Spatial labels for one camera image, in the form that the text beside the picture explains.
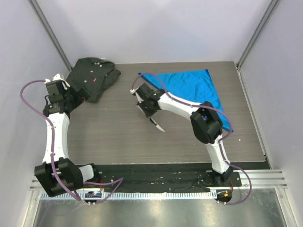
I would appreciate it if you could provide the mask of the blue satin napkin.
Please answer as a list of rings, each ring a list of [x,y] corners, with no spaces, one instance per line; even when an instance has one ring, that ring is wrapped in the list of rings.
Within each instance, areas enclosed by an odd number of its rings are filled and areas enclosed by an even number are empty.
[[[166,88],[171,94],[187,101],[210,102],[214,108],[224,111],[211,75],[207,69],[158,74],[158,77],[139,72],[142,78],[157,89]]]

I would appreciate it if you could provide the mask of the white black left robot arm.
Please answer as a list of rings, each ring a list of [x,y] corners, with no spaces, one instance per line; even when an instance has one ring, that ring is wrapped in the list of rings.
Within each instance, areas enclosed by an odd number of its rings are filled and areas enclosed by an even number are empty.
[[[64,79],[46,82],[48,95],[43,116],[46,117],[47,139],[42,164],[35,167],[35,177],[48,194],[55,197],[83,188],[86,184],[95,189],[100,185],[101,177],[94,164],[76,166],[68,155],[67,134],[70,114],[81,105],[82,96]]]

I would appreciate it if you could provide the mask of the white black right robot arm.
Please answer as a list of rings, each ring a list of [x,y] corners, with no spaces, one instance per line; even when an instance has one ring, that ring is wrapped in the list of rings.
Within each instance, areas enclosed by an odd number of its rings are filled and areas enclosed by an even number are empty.
[[[145,83],[130,92],[138,100],[137,107],[160,131],[164,131],[163,128],[152,118],[159,110],[169,111],[189,120],[194,136],[205,144],[211,158],[215,184],[224,187],[231,181],[232,167],[221,142],[223,122],[210,102],[190,102],[164,89],[153,90]]]

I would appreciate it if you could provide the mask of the pink handled steel knife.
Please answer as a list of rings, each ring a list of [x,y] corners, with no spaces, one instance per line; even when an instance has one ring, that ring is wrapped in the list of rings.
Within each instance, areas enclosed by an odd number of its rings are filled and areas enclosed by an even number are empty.
[[[152,119],[151,117],[149,118],[149,121],[160,131],[165,132],[164,129],[162,127],[160,127],[159,124],[156,123],[156,121],[154,119]]]

